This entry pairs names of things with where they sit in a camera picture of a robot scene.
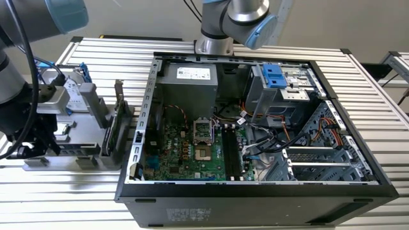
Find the sticker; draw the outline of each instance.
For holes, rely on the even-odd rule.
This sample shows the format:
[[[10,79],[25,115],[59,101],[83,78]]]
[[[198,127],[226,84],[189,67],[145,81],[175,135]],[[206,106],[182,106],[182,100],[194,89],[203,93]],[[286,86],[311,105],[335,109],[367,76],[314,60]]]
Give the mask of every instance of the sticker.
[[[210,208],[166,208],[170,221],[207,221]]]
[[[245,117],[245,115],[247,114],[247,112],[245,112],[245,110],[241,111],[239,116]]]
[[[297,83],[297,79],[294,79],[294,78],[291,78],[291,77],[287,77],[286,80],[287,80],[289,82]]]
[[[210,69],[203,68],[177,68],[178,79],[191,79],[191,80],[210,80]]]
[[[243,118],[239,118],[238,121],[237,121],[237,124],[241,125],[242,123],[245,123],[245,119],[243,119]]]

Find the wall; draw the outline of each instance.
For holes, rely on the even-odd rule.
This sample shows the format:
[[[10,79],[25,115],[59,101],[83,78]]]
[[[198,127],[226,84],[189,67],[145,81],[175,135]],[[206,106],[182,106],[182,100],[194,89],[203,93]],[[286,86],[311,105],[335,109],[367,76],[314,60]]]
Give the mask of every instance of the wall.
[[[281,46],[349,48],[362,62],[409,51],[409,1],[295,0]]]
[[[270,2],[270,10],[277,12],[279,0]],[[201,10],[201,1],[194,3]],[[85,0],[85,4],[86,28],[32,44],[42,58],[55,60],[73,35],[178,37],[186,41],[199,36],[199,24],[181,0]],[[378,62],[389,50],[409,51],[407,7],[406,0],[294,0],[278,45],[347,47],[358,60]],[[24,56],[14,48],[8,54],[28,74]]]

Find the robotic arm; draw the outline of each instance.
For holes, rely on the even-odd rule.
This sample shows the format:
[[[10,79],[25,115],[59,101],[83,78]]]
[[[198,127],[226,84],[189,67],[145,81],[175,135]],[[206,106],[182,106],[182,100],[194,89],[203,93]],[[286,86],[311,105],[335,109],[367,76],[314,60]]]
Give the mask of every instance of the robotic arm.
[[[195,52],[231,55],[233,39],[250,49],[259,48],[271,35],[277,21],[267,7],[267,0],[203,0],[202,36],[194,45]],[[17,26],[16,15],[21,26]],[[55,115],[36,114],[36,100],[32,100],[37,98],[38,103],[46,102],[55,92],[54,86],[37,85],[34,64],[28,56],[34,81],[29,85],[2,50],[24,44],[29,51],[29,42],[66,34],[86,23],[82,0],[0,0],[0,132],[14,143],[0,159],[41,156],[47,148],[59,153],[53,136]],[[30,143],[33,148],[21,146],[21,142]]]
[[[267,12],[267,0],[203,0],[198,54],[231,55],[233,40],[258,49],[269,40],[277,17]]]
[[[17,26],[16,17],[22,28]],[[0,159],[39,156],[47,148],[55,154],[59,153],[53,137],[55,115],[36,114],[32,109],[36,108],[36,103],[30,103],[34,95],[38,95],[38,103],[47,101],[55,88],[53,85],[38,87],[37,83],[28,84],[2,49],[66,34],[82,28],[86,23],[87,13],[82,0],[0,0],[0,132],[14,142]],[[33,81],[36,72],[36,69],[32,70]],[[21,142],[29,142],[33,148],[21,146]]]

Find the aluminum extrusion table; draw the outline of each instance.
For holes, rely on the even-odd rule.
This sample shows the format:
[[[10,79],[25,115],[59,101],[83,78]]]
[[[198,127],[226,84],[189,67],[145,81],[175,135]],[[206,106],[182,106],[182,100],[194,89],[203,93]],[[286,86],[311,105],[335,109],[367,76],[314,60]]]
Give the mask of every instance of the aluminum extrusion table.
[[[97,94],[114,103],[114,80],[139,112],[153,52],[193,53],[191,42],[83,38],[71,41],[58,64],[86,63]],[[339,49],[234,46],[235,56],[317,61],[366,145],[401,195],[342,223],[335,230],[409,229],[409,118],[351,54]],[[129,144],[133,132],[129,132]],[[4,153],[9,143],[0,139]],[[113,202],[118,172],[25,172],[24,161],[0,161],[1,229],[137,229],[122,204]]]

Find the motherboard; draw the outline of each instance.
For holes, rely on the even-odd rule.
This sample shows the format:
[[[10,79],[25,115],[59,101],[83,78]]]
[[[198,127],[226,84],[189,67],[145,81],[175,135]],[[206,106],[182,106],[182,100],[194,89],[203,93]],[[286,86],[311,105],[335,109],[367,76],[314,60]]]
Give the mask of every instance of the motherboard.
[[[222,128],[214,126],[211,135],[207,136],[202,123],[197,126],[197,135],[211,138],[213,143],[194,142],[191,130],[183,126],[166,124],[162,137],[162,148],[158,155],[147,155],[145,159],[143,177],[145,180],[155,181],[225,181],[230,180],[226,174],[230,160],[225,161]],[[246,144],[245,130],[237,128],[235,134],[235,154],[233,156],[235,168],[239,169],[238,180],[253,181],[253,171],[250,164],[239,160],[239,149]]]

